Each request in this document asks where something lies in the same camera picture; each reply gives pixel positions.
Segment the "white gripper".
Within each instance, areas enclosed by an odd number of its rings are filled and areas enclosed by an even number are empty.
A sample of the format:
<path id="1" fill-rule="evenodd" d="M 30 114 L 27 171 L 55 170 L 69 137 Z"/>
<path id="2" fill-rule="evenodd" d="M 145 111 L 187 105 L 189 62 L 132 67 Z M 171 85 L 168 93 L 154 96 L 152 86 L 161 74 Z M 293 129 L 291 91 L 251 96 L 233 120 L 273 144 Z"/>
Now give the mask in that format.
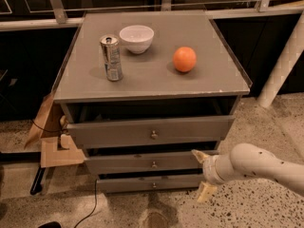
<path id="1" fill-rule="evenodd" d="M 202 181 L 198 189 L 198 202 L 206 202 L 217 192 L 216 185 L 222 185 L 225 180 L 218 173 L 217 162 L 221 160 L 220 155 L 209 156 L 208 154 L 193 149 L 192 154 L 199 163 L 202 163 L 202 172 L 207 182 Z"/>

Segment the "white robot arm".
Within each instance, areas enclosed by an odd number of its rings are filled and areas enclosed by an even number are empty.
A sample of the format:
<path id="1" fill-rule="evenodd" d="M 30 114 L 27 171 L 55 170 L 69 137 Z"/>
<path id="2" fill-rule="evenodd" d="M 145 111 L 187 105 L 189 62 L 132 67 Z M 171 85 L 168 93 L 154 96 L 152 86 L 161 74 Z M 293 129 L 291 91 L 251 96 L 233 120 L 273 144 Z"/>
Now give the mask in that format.
<path id="1" fill-rule="evenodd" d="M 304 50 L 304 12 L 296 23 L 257 101 L 269 107 Z M 249 143 L 240 143 L 223 155 L 192 154 L 201 164 L 204 181 L 199 185 L 198 202 L 209 200 L 218 186 L 229 181 L 266 179 L 304 196 L 304 165 L 278 159 L 273 153 Z"/>

